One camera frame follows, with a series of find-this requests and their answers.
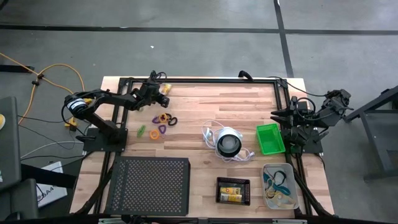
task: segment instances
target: green object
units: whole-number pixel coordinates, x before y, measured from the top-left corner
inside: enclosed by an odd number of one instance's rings
[[[138,129],[137,131],[137,137],[141,137],[144,134],[145,131],[145,125],[142,125],[141,128]]]
[[[264,155],[285,152],[284,142],[277,124],[260,125],[256,128],[257,140]]]

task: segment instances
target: wooden tabletop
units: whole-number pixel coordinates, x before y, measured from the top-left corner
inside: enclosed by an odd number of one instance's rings
[[[117,92],[120,77],[104,77],[101,89]],[[288,82],[305,90],[301,78],[289,78]],[[188,217],[211,218],[290,218],[292,210],[271,210],[264,204],[261,189],[261,169],[266,163],[285,162],[283,154],[264,156],[256,138],[256,126],[275,123],[270,119],[271,111],[277,109],[274,87],[271,84],[232,83],[173,83],[168,108],[158,104],[146,106],[143,111],[130,111],[126,127],[129,130],[127,146],[122,156],[187,157],[191,163],[190,200]],[[306,94],[289,88],[290,96]],[[113,106],[101,105],[96,113],[111,119]],[[149,131],[156,129],[152,118],[170,113],[178,118],[178,124],[168,128],[165,138],[151,140]],[[254,151],[250,162],[223,162],[214,150],[203,142],[202,124],[215,120],[237,129],[243,134],[243,147]],[[137,138],[137,130],[146,125],[146,131]],[[217,124],[207,125],[212,129]],[[94,152],[87,157],[80,170],[71,212],[77,211],[89,199],[100,180],[104,153]],[[321,160],[311,154],[302,156],[308,188],[323,205],[333,213],[328,184]],[[251,205],[227,205],[215,202],[217,177],[234,177],[251,181]],[[301,190],[296,184],[300,208],[304,211]],[[104,210],[108,188],[104,191],[101,210]]]

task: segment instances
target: white cable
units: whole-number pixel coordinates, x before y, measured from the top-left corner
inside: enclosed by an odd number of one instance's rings
[[[62,142],[53,142],[53,143],[50,143],[50,144],[46,144],[46,145],[44,145],[44,146],[40,146],[40,147],[38,147],[37,149],[33,150],[32,152],[28,152],[27,154],[25,154],[25,155],[21,156],[21,159],[22,159],[23,157],[26,157],[26,156],[28,156],[28,155],[32,154],[32,153],[33,153],[33,152],[35,152],[35,151],[38,151],[38,150],[40,150],[40,149],[43,149],[43,148],[45,148],[45,147],[49,147],[49,146],[52,146],[52,145],[54,145],[54,144],[58,144],[58,143],[60,143],[60,144],[62,144],[62,143],[75,143],[75,144],[83,144],[82,142],[75,142],[75,141],[62,141]]]
[[[205,132],[203,131],[204,125],[205,125],[207,122],[214,122],[214,123],[217,123],[217,124],[219,124],[220,126],[222,126],[223,128],[217,129],[216,131],[212,131],[210,128],[208,128],[208,135],[207,135],[207,132],[205,133]],[[205,121],[205,122],[203,123],[203,125],[201,126],[201,133],[203,134],[203,140],[205,141],[206,145],[207,145],[209,148],[214,149],[214,150],[215,150],[216,156],[219,157],[219,158],[221,158],[224,162],[231,162],[231,161],[243,162],[243,161],[249,161],[249,160],[254,156],[254,152],[250,152],[250,151],[249,151],[248,149],[246,149],[246,148],[242,148],[242,149],[246,150],[246,152],[247,152],[247,156],[246,156],[245,158],[241,158],[241,157],[239,157],[238,155],[236,155],[236,156],[234,156],[234,157],[232,157],[232,158],[227,158],[227,157],[224,157],[224,156],[222,156],[221,154],[219,154],[219,152],[217,151],[217,148],[216,148],[216,133],[217,133],[218,131],[221,131],[221,130],[224,129],[224,128],[225,128],[225,126],[223,126],[222,124],[220,124],[220,123],[217,122],[217,121],[213,121],[213,120]]]

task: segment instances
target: yellow cable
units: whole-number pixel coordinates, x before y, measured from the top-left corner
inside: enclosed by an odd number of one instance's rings
[[[40,73],[37,73],[37,72],[33,71],[32,69],[26,67],[25,65],[23,65],[23,64],[21,64],[20,62],[18,62],[18,61],[16,61],[16,60],[12,59],[12,58],[10,58],[10,57],[8,57],[7,55],[5,55],[5,54],[3,54],[3,53],[1,53],[1,52],[0,52],[0,55],[3,56],[3,57],[5,57],[5,58],[7,58],[8,60],[10,60],[10,61],[12,61],[12,62],[18,64],[18,65],[21,66],[22,68],[24,68],[24,69],[26,69],[26,70],[32,72],[33,74],[36,74],[37,76],[39,76],[40,74],[44,73],[46,70],[48,70],[48,69],[50,69],[50,68],[52,68],[52,67],[55,67],[55,66],[64,66],[64,67],[68,67],[68,68],[70,68],[71,70],[73,70],[73,71],[79,76],[80,83],[81,83],[81,87],[82,87],[83,91],[85,91],[85,84],[83,83],[83,79],[81,78],[80,73],[79,73],[76,69],[74,69],[72,66],[70,66],[70,65],[63,64],[63,63],[57,63],[57,64],[50,65],[50,66],[44,68]],[[58,85],[58,84],[56,84],[56,83],[54,83],[54,82],[51,82],[50,80],[48,80],[48,79],[46,79],[46,78],[43,78],[43,79],[44,79],[46,82],[48,82],[49,84],[51,84],[51,85],[53,85],[53,86],[56,86],[56,87],[59,87],[59,88],[62,88],[62,89],[64,89],[64,90],[68,91],[70,94],[73,94],[73,92],[72,92],[70,89],[68,89],[67,87],[65,87],[65,86]],[[36,86],[33,85],[32,93],[30,94],[29,105],[28,105],[28,107],[27,107],[27,109],[26,109],[26,111],[25,111],[23,117],[25,117],[25,116],[28,114],[28,112],[29,112],[29,110],[30,110],[30,107],[32,106],[32,102],[33,102],[33,97],[34,97],[35,89],[36,89]],[[20,123],[22,122],[23,119],[24,119],[24,118],[21,118],[21,119],[19,120],[18,124],[20,124]]]

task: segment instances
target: green container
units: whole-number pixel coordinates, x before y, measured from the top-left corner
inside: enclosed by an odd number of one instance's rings
[[[256,128],[257,140],[264,155],[285,152],[284,142],[277,124],[260,125]]]

